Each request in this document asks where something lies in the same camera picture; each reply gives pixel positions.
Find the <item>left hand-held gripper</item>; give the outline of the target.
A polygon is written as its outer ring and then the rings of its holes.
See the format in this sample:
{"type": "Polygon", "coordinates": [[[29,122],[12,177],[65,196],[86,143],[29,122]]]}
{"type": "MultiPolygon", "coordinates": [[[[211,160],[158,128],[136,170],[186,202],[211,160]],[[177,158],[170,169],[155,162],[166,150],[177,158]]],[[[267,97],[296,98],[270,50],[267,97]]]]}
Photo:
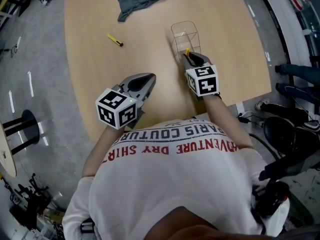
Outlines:
{"type": "Polygon", "coordinates": [[[142,107],[156,79],[154,73],[139,73],[107,88],[95,101],[98,119],[116,130],[133,129],[144,113],[142,107]]]}

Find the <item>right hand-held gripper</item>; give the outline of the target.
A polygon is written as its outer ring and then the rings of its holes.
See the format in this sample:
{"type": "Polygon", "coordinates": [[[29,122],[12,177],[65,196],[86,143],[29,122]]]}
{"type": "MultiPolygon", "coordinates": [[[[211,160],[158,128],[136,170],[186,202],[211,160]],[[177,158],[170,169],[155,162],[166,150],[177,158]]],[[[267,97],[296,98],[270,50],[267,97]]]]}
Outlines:
{"type": "Polygon", "coordinates": [[[199,101],[208,95],[221,99],[216,66],[207,56],[190,50],[188,47],[181,59],[188,87],[199,101]]]}

